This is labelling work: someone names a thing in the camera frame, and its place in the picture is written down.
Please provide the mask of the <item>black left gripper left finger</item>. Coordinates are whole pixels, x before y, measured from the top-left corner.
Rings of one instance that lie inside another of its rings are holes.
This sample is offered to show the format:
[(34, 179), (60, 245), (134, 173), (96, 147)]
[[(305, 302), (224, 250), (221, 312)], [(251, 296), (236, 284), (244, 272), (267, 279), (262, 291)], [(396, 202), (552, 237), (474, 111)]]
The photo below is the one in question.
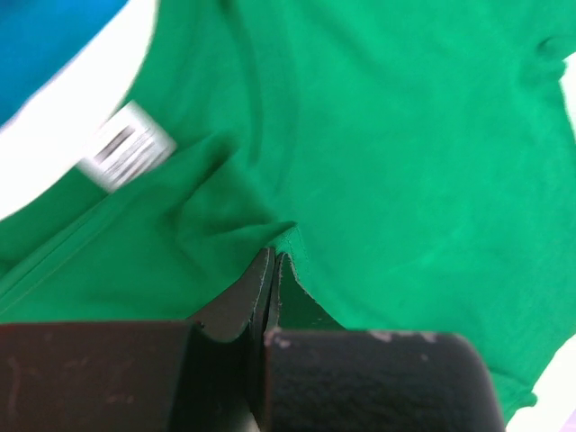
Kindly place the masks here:
[(240, 431), (240, 410), (255, 404), (274, 270), (275, 251), (260, 250), (233, 285), (192, 316), (188, 431)]

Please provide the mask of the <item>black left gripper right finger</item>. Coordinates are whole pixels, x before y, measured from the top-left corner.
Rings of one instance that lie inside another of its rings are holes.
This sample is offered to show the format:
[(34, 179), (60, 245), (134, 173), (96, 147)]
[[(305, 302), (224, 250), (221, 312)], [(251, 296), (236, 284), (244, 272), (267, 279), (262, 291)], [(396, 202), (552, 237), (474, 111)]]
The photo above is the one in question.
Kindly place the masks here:
[(268, 303), (267, 332), (344, 331), (306, 291), (287, 253), (276, 257)]

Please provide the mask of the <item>green t-shirt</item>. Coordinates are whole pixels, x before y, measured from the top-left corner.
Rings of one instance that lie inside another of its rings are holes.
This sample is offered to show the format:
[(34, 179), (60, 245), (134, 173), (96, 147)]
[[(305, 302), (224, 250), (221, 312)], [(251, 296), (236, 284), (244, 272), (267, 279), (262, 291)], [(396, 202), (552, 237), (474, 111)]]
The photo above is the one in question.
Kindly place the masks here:
[(287, 253), (273, 431), (501, 431), (575, 332), (572, 1), (124, 1), (1, 123), (1, 428), (188, 431), (192, 316)]

